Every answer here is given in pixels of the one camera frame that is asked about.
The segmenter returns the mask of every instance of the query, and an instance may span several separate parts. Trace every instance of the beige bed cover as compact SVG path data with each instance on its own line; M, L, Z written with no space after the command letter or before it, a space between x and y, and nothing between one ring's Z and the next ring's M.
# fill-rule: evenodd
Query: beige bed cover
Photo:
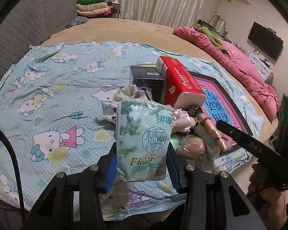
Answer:
M42 46L50 46L60 42L68 44L85 40L147 43L169 52L183 53L192 57L216 62L203 50L173 35L173 29L170 27L127 19L89 19L85 24L53 34ZM248 99L254 105L258 115L263 116L259 141L262 143L266 142L277 128L277 119L270 123L263 110L248 91L229 73L228 75L243 89Z

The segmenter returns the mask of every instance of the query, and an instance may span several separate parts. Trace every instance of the white fabric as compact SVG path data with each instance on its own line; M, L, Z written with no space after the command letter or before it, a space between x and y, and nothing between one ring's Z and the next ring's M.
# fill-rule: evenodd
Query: white fabric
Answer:
M121 4L121 18L172 28L192 26L204 0L113 0Z

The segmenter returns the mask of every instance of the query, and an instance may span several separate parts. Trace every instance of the hand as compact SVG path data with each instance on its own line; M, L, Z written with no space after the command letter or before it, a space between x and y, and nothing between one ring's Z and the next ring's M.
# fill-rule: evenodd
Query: hand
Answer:
M254 172L250 177L251 184L248 187L249 193L263 189L263 186L257 187L254 183L258 167L258 163L252 165ZM263 223L265 224L267 230L279 230L287 220L285 191L280 192L275 188L269 187L261 191L259 194L265 201L271 204L265 214L260 215Z

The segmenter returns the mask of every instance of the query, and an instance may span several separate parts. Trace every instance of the metal screw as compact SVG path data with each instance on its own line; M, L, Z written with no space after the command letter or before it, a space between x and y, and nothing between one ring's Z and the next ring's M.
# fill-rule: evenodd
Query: metal screw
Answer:
M195 166L193 164L188 164L186 166L186 169L192 171L192 170L195 170Z
M227 178L229 176L229 173L227 173L226 171L221 171L220 176L222 176L223 178Z
M60 171L59 173L56 174L57 178L62 178L65 175L63 171Z
M92 171L95 171L95 170L98 170L98 169L99 169L99 167L96 164L90 166L90 170L92 170Z

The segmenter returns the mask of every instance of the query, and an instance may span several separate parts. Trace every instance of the pink comforter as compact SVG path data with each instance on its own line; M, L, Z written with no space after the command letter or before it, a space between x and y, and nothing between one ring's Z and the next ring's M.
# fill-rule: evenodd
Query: pink comforter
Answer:
M192 27L178 27L174 30L178 37L195 44L219 62L235 77L260 105L267 118L272 122L280 109L280 100L275 90L264 82L250 60L234 45L222 41L229 57L215 47L209 38Z

